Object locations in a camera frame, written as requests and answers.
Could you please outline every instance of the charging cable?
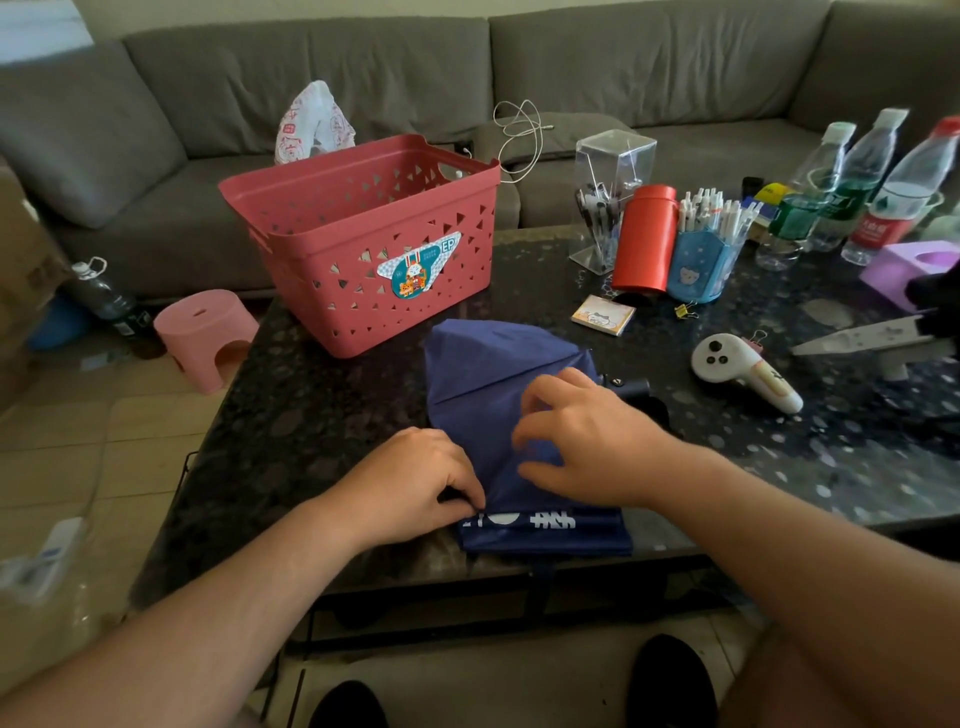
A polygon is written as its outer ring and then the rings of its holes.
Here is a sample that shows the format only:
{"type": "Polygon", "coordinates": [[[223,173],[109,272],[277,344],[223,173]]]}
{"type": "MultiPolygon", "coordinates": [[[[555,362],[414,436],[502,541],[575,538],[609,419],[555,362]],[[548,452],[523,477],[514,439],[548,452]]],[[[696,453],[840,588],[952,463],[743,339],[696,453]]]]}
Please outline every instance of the charging cable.
{"type": "Polygon", "coordinates": [[[497,153],[496,158],[503,159],[503,150],[514,139],[519,139],[523,136],[530,136],[531,134],[534,137],[534,155],[530,159],[530,162],[523,167],[523,169],[518,169],[515,172],[506,170],[507,174],[513,177],[514,175],[519,175],[510,180],[504,180],[505,184],[516,184],[521,182],[523,178],[530,174],[533,168],[537,165],[540,155],[543,154],[543,132],[553,129],[552,124],[543,126],[540,121],[540,111],[537,109],[537,105],[534,104],[530,99],[524,99],[523,102],[517,106],[512,101],[500,101],[495,107],[493,107],[493,123],[500,127],[503,135],[507,137],[507,140],[503,142],[503,146],[500,147],[500,151],[497,153]],[[501,106],[508,106],[513,109],[516,109],[514,117],[510,121],[501,121],[496,117],[496,111],[501,106]],[[527,112],[526,107],[529,105],[530,113],[527,112]]]}

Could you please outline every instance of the left hand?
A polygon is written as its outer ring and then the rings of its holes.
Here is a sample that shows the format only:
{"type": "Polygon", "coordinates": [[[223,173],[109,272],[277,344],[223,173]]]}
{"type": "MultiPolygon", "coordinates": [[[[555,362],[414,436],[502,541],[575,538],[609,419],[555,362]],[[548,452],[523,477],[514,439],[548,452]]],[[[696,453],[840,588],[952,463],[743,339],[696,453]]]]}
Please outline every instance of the left hand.
{"type": "Polygon", "coordinates": [[[391,437],[320,499],[343,519],[358,550],[409,541],[486,505],[464,449],[438,429],[418,427],[391,437]],[[448,485],[465,499],[438,502],[448,485]]]}

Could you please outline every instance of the basket sticker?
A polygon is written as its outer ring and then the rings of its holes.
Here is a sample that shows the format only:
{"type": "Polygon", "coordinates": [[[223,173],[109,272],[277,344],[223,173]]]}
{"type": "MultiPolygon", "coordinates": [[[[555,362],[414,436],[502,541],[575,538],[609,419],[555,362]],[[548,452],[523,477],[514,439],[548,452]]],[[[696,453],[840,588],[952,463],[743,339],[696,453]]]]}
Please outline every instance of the basket sticker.
{"type": "Polygon", "coordinates": [[[452,232],[433,243],[421,245],[409,253],[391,258],[380,263],[376,272],[379,276],[390,279],[391,288],[399,298],[413,299],[430,290],[433,281],[456,250],[460,235],[459,232],[452,232]]]}

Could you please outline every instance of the blue pen holder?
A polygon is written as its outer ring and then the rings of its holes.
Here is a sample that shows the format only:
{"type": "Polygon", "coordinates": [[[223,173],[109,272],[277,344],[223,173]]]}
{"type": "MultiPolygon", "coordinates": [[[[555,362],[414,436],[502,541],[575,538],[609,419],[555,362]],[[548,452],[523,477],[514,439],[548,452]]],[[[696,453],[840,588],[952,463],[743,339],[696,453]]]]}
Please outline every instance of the blue pen holder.
{"type": "Polygon", "coordinates": [[[746,239],[746,231],[732,244],[725,243],[713,231],[678,233],[666,292],[682,303],[715,301],[723,293],[746,239]]]}

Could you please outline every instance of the navy blue bag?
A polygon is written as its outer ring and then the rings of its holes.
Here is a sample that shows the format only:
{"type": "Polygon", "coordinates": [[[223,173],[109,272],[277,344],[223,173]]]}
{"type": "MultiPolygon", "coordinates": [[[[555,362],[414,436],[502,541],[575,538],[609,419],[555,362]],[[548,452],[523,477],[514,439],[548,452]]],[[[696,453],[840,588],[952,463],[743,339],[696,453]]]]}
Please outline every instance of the navy blue bag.
{"type": "MultiPolygon", "coordinates": [[[[531,443],[514,451],[511,434],[520,419],[520,398],[541,374],[558,374],[575,367],[598,379],[589,352],[542,328],[499,321],[447,319],[430,332],[425,344],[427,415],[462,447],[487,494],[487,513],[509,524],[476,519],[460,525],[467,551],[513,553],[622,554],[630,552],[630,537],[620,512],[596,509],[537,488],[519,476],[524,460],[562,465],[560,453],[548,442],[531,443]],[[541,514],[561,514],[584,527],[537,528],[541,514]],[[596,527],[587,527],[599,519],[596,527]]],[[[558,517],[556,523],[569,523],[558,517]]]]}

